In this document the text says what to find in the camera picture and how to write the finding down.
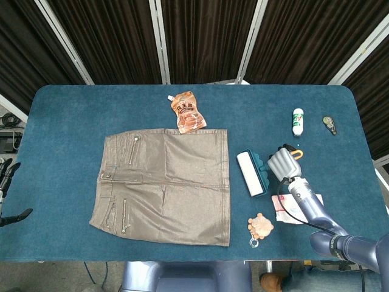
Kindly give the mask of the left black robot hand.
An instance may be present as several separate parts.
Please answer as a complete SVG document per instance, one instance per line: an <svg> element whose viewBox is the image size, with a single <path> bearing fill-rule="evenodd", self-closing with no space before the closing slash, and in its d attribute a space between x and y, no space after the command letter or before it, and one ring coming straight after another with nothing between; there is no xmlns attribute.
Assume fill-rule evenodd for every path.
<svg viewBox="0 0 389 292"><path fill-rule="evenodd" d="M12 162L13 159L9 158L1 163L1 227L23 221L33 212L33 209L28 208L21 214L15 216L2 216L2 209L4 206L5 199L7 197L7 192L12 182L12 178L21 165L20 162L11 165Z"/></svg>

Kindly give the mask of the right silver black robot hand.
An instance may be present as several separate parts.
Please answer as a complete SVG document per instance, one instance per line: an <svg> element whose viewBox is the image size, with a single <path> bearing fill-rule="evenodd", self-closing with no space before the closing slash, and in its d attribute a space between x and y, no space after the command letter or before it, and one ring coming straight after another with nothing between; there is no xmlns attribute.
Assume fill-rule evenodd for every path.
<svg viewBox="0 0 389 292"><path fill-rule="evenodd" d="M276 178L281 182L283 179L301 177L302 170L298 160L303 157L303 151L289 144L283 144L278 151L270 156L267 164Z"/></svg>

